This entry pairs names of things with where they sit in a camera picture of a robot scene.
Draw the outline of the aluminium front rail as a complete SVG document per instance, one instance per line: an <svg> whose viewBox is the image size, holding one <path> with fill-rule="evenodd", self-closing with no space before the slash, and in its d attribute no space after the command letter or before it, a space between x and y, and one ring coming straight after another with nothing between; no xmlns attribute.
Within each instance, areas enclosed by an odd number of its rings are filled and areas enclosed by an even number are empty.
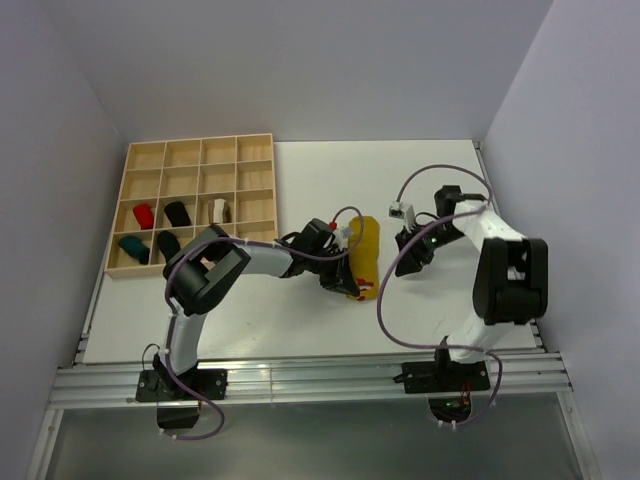
<svg viewBox="0 0 640 480"><path fill-rule="evenodd" d="M405 362L431 353L203 361L204 369L228 373L222 406L395 400L407 398L393 382ZM564 393L572 384L558 353L501 352L501 395ZM134 364L78 365L56 373L47 407L51 410L138 407L140 367Z"/></svg>

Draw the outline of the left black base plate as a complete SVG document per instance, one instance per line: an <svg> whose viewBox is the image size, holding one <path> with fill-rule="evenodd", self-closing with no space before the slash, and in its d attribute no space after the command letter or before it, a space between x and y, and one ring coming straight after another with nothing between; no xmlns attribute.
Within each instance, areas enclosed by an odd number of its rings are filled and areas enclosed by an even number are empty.
<svg viewBox="0 0 640 480"><path fill-rule="evenodd" d="M223 400L228 385L226 369L194 368L179 375L178 379L189 389L208 400ZM139 376L135 401L140 403L195 400L196 397L184 391L170 377L168 371L160 369L145 370Z"/></svg>

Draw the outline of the red rolled sock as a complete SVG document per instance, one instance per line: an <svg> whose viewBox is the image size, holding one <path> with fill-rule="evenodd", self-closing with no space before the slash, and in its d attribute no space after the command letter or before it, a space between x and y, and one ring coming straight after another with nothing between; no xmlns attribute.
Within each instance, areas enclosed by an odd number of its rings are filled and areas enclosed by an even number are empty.
<svg viewBox="0 0 640 480"><path fill-rule="evenodd" d="M151 230L154 226L154 214L146 203L137 204L133 208L133 214L141 230Z"/></svg>

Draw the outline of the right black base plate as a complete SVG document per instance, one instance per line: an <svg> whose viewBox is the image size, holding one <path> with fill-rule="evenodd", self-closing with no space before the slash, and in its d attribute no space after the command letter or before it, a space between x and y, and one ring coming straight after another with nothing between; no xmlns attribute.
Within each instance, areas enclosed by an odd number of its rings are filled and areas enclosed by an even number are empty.
<svg viewBox="0 0 640 480"><path fill-rule="evenodd" d="M401 372L393 378L393 382L401 384L406 394L483 392L491 388L484 362L404 362L401 364Z"/></svg>

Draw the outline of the black rolled sock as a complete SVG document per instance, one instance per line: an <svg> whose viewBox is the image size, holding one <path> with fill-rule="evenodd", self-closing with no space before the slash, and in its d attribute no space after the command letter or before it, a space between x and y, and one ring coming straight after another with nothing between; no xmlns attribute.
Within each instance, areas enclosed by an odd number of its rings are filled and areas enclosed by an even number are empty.
<svg viewBox="0 0 640 480"><path fill-rule="evenodd" d="M189 213L182 201L168 203L164 207L164 213L171 226L174 228L188 227L192 225Z"/></svg>
<svg viewBox="0 0 640 480"><path fill-rule="evenodd" d="M159 232L157 236L157 245L158 250L166 262L169 262L181 250L177 237L170 231Z"/></svg>

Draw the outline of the black rolled sock upper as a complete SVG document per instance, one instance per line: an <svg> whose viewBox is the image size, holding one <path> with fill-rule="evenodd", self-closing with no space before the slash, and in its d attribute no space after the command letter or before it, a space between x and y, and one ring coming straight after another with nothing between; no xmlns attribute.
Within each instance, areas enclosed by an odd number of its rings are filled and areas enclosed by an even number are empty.
<svg viewBox="0 0 640 480"><path fill-rule="evenodd" d="M192 225L189 213L182 201L168 203L164 207L164 213L171 226L174 228L188 227Z"/></svg>

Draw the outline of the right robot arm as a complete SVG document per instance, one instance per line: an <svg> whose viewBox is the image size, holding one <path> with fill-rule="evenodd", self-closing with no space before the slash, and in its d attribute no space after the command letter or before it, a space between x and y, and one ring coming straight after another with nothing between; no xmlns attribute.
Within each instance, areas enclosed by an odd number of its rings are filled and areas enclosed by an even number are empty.
<svg viewBox="0 0 640 480"><path fill-rule="evenodd" d="M548 307L548 245L526 237L489 208L480 193L464 193L445 185L434 194L435 218L421 225L413 206L400 200L389 216L403 222L395 235L399 260L397 277L420 272L437 249L467 238L479 252L472 287L472 310L465 322L445 336L447 355L433 365L435 383L452 390L468 374L466 364L484 359L484 353L517 327L544 316Z"/></svg>

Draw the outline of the wooden compartment tray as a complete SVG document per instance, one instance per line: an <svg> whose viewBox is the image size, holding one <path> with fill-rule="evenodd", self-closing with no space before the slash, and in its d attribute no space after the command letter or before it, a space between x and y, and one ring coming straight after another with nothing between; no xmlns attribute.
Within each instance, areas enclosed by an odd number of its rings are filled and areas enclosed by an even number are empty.
<svg viewBox="0 0 640 480"><path fill-rule="evenodd" d="M210 224L206 202L224 198L232 222L219 224L230 236L270 241L278 235L273 137L269 133L186 138L132 143L128 147L105 272L111 278L161 274L165 259L158 250L160 231L173 233L186 245ZM174 228L164 207L182 201L192 225ZM154 214L151 230L141 230L133 214L140 203ZM147 265L129 257L119 246L134 235L149 247Z"/></svg>

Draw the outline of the yellow cartoon sock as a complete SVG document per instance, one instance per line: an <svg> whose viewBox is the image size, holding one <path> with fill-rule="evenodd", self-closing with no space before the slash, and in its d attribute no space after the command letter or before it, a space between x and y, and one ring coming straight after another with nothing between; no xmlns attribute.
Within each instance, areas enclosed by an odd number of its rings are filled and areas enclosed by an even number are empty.
<svg viewBox="0 0 640 480"><path fill-rule="evenodd" d="M379 239L380 226L371 216L364 216L363 223L355 216L349 221L352 230L348 239L348 256L351 275L359 291L350 298L363 302L375 300L379 293Z"/></svg>

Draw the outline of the teal rolled sock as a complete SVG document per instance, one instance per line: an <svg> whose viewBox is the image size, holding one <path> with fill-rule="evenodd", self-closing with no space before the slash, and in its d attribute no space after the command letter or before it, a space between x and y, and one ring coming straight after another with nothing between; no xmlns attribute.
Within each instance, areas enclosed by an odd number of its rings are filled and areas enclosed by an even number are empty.
<svg viewBox="0 0 640 480"><path fill-rule="evenodd" d="M118 241L118 246L132 259L141 265L147 265L149 262L150 249L143 241L134 236L123 236Z"/></svg>

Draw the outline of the black rolled sock lower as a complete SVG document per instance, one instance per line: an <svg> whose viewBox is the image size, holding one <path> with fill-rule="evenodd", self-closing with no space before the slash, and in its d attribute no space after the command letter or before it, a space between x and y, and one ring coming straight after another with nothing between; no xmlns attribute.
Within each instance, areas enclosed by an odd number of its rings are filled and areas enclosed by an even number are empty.
<svg viewBox="0 0 640 480"><path fill-rule="evenodd" d="M166 262L169 262L181 250L177 237L170 231L159 232L157 236L157 245L158 250Z"/></svg>

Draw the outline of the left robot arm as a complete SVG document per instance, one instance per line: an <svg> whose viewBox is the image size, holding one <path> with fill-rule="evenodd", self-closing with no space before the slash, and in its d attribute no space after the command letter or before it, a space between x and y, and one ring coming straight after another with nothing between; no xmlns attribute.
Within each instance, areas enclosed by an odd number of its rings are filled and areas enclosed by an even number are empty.
<svg viewBox="0 0 640 480"><path fill-rule="evenodd" d="M171 310L165 346L159 354L164 370L159 388L183 399L195 386L191 371L198 364L197 347L206 316L242 275L289 279L309 272L320 286L352 297L360 295L351 271L348 239L352 227L339 228L314 218L302 231L272 242L229 236L212 224L167 259L165 300Z"/></svg>

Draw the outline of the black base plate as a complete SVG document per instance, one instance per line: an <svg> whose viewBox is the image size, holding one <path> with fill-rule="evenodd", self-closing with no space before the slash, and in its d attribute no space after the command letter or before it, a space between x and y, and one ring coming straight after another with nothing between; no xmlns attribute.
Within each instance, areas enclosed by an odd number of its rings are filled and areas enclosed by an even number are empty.
<svg viewBox="0 0 640 480"><path fill-rule="evenodd" d="M228 385L226 369L194 368L179 375L178 379L189 389L208 400L223 400ZM139 376L135 401L140 403L195 400L196 397L184 391L170 377L168 371L160 369L145 370Z"/></svg>
<svg viewBox="0 0 640 480"><path fill-rule="evenodd" d="M484 362L404 362L401 364L401 372L393 378L393 382L401 384L406 394L483 392L491 388Z"/></svg>

